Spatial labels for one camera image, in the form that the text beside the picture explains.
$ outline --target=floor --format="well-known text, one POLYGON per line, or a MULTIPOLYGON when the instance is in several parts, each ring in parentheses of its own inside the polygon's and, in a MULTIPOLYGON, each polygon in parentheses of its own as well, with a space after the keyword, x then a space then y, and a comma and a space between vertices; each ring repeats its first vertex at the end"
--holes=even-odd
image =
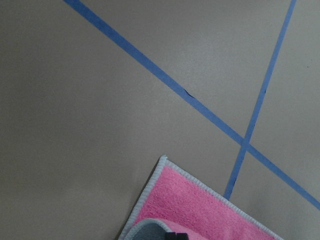
MULTIPOLYGON (((290 0, 83 0, 245 138, 290 0)), ((296 2, 230 201, 320 235, 320 2, 296 2)), ((159 157, 224 195, 241 146, 63 1, 0 8, 1 239, 117 239, 159 157)))

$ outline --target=gray fabric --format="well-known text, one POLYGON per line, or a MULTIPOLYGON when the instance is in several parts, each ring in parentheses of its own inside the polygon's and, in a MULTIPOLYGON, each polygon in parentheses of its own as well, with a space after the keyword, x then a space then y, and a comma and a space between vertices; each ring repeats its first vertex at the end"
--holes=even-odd
POLYGON ((156 223, 145 225, 132 240, 164 240, 166 231, 156 223))

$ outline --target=blue tape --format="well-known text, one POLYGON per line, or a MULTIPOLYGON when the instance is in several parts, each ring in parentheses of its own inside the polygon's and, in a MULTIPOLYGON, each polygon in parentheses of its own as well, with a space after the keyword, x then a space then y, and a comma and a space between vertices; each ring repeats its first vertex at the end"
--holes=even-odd
POLYGON ((267 92, 267 89, 268 89, 268 86, 269 86, 269 82, 270 82, 272 73, 274 71, 274 68, 275 68, 275 65, 276 65, 276 62, 277 62, 277 58, 278 58, 278 55, 279 55, 279 52, 280 52, 280 48, 281 48, 282 42, 283 42, 283 40, 285 38, 286 31, 287 31, 287 28, 288 28, 292 13, 294 11, 295 5, 296 5, 296 0, 292 0, 290 5, 289 5, 288 11, 286 13, 286 16, 284 18, 284 22, 283 22, 279 37, 278 37, 278 39, 276 41, 276 44, 275 44, 275 47, 274 47, 274 50, 273 50, 273 54, 272 54, 272 57, 271 57, 270 62, 269 62, 269 66, 268 66, 267 71, 265 73, 264 80, 263 80, 263 83, 262 83, 262 86, 261 86, 261 89, 260 89, 260 93, 259 93, 258 98, 256 100, 256 103, 255 103, 255 106, 254 106, 254 110, 253 110, 253 113, 252 113, 248 128, 247 128, 246 133, 245 133, 244 140, 242 142, 242 145, 241 145, 241 148, 239 150, 238 156, 236 157, 236 161, 235 161, 235 164, 233 166, 229 181, 228 181, 227 186, 225 188, 225 192, 224 192, 223 196, 228 200, 231 197, 231 194, 232 194, 232 191, 234 189, 237 177, 238 177, 239 172, 240 172, 240 168, 241 168, 242 163, 243 163, 243 161, 245 159, 245 155, 246 155, 246 152, 247 152, 247 149, 248 149, 252 134, 254 132, 254 129, 255 129, 255 126, 256 126, 256 123, 257 123, 257 120, 258 120, 258 116, 259 116, 262 104, 264 102, 265 95, 266 95, 266 92, 267 92))
POLYGON ((218 116, 211 112, 200 101, 191 96, 182 86, 180 86, 175 80, 173 80, 168 74, 166 74, 161 68, 154 64, 149 58, 147 58, 142 52, 140 52, 135 46, 128 42, 118 32, 116 32, 111 26, 105 23, 100 17, 92 12, 79 0, 64 0, 80 15, 92 23, 97 29, 99 29, 108 38, 114 41, 120 48, 126 51, 131 57, 137 60, 142 66, 148 69, 158 79, 171 88, 176 94, 183 98, 187 103, 198 110, 203 116, 205 116, 210 122, 215 124, 230 138, 236 141, 238 144, 242 143, 243 138, 226 123, 224 123, 218 116))
POLYGON ((309 194, 305 189, 303 189, 298 183, 296 183, 292 178, 285 174, 280 168, 274 165, 268 158, 262 155, 257 149, 252 145, 249 145, 248 152, 254 156, 260 163, 271 170, 275 175, 287 183, 291 188, 293 188, 297 193, 304 197, 309 203, 320 210, 320 202, 316 200, 311 194, 309 194))
MULTIPOLYGON (((131 43, 124 39, 119 33, 117 33, 112 27, 95 15, 89 8, 82 4, 79 0, 64 0, 69 4, 74 10, 76 10, 80 15, 97 27, 102 33, 104 33, 108 38, 113 40, 119 47, 125 50, 130 56, 136 59, 141 65, 153 73, 157 78, 159 78, 163 83, 165 83, 169 88, 171 88, 175 93, 177 93, 181 98, 183 98, 187 103, 197 109, 203 116, 205 116, 210 122, 215 124, 219 129, 221 129, 230 138, 236 141, 239 145, 243 144, 244 139, 235 132, 231 127, 224 123, 220 118, 218 118, 213 112, 211 112, 207 107, 205 107, 196 98, 190 95, 182 86, 175 82, 169 75, 167 75, 163 70, 161 70, 157 65, 155 65, 150 59, 143 55, 138 49, 136 49, 131 43)), ((274 174, 284 180, 290 187, 301 194, 307 201, 313 204, 319 209, 320 202, 318 202, 314 197, 312 197, 307 191, 305 191, 301 186, 299 186, 295 181, 293 181, 289 176, 283 173, 277 166, 275 166, 271 161, 269 161, 264 155, 262 155, 258 150, 249 144, 249 142, 243 145, 248 145, 247 150, 255 158, 257 158, 261 163, 263 163, 267 168, 269 168, 274 174)))

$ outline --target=pink microfiber cloth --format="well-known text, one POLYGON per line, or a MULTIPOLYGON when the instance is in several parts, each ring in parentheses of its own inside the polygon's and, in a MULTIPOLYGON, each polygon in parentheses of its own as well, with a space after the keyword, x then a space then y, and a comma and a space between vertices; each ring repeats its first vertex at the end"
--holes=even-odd
POLYGON ((124 226, 119 240, 281 240, 163 155, 124 226))

